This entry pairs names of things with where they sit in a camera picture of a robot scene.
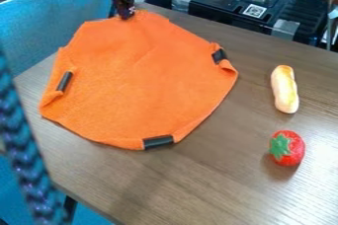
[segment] blue chair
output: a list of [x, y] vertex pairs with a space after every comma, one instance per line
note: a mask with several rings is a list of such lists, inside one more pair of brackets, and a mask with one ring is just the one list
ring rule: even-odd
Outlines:
[[81, 24], [107, 18], [111, 0], [8, 0], [0, 3], [0, 52], [19, 75], [66, 45]]

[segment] orange cloth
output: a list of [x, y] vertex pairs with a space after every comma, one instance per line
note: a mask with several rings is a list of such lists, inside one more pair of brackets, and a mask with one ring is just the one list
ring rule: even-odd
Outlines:
[[[141, 150], [143, 139], [179, 142], [219, 105], [237, 71], [219, 50], [169, 22], [138, 11], [86, 22], [61, 48], [40, 103], [41, 114], [90, 140]], [[62, 76], [73, 77], [65, 92]]]

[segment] red strawberry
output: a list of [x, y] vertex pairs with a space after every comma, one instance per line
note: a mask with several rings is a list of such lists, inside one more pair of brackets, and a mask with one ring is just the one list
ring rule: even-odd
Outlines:
[[277, 131], [270, 139], [273, 160], [281, 166], [295, 166], [304, 156], [305, 143], [299, 135], [289, 130]]

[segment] wooden table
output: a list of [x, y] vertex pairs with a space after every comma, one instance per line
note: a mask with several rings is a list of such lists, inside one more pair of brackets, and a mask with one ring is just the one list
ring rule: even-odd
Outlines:
[[[338, 224], [338, 55], [300, 43], [142, 4], [225, 47], [240, 77], [219, 108], [180, 144], [132, 152], [95, 144], [37, 111], [54, 56], [18, 78], [23, 103], [56, 185], [126, 224]], [[270, 73], [296, 71], [295, 115], [278, 112]], [[298, 168], [267, 156], [279, 129], [298, 132]]]

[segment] toy bread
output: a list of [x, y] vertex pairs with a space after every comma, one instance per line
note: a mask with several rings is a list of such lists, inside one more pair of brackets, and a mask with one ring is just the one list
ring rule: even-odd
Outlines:
[[279, 65], [271, 74], [275, 106], [283, 113], [295, 113], [299, 107], [295, 73], [288, 65]]

